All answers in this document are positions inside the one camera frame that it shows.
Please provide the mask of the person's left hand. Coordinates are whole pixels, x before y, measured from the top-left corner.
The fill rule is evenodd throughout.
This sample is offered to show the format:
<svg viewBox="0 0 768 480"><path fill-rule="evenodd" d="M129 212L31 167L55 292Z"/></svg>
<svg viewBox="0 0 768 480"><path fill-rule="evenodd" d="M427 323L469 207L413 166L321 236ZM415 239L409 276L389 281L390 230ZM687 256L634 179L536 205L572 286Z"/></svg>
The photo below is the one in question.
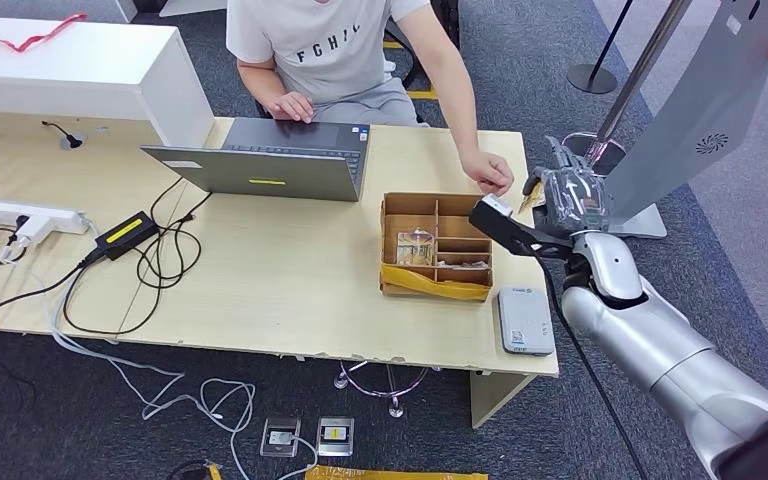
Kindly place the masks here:
<svg viewBox="0 0 768 480"><path fill-rule="evenodd" d="M460 153L459 160L464 173L485 194L501 196L513 185L514 175L507 161L496 154L474 150Z"/></svg>

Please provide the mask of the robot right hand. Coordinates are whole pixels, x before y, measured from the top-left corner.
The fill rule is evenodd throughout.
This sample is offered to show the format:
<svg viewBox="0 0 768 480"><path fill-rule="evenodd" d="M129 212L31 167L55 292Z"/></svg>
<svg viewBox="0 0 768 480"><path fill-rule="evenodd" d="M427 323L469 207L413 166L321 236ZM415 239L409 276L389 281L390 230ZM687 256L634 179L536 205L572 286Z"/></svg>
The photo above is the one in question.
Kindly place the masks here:
<svg viewBox="0 0 768 480"><path fill-rule="evenodd" d="M537 230L557 238L584 231L608 232L612 200L605 192L604 177L556 138L546 140L555 163L530 170L520 209L532 211Z"/></svg>

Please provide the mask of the person's right hand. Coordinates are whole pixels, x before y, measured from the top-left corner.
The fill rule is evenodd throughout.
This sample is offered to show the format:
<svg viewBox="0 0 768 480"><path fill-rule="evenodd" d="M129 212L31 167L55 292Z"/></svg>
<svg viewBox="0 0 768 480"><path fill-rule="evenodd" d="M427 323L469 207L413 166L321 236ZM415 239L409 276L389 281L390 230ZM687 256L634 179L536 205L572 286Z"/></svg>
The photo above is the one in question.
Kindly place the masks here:
<svg viewBox="0 0 768 480"><path fill-rule="evenodd" d="M303 123L311 123L314 117L312 101L299 92L288 92L274 100L270 100L266 106L269 114L276 120L287 120Z"/></svg>

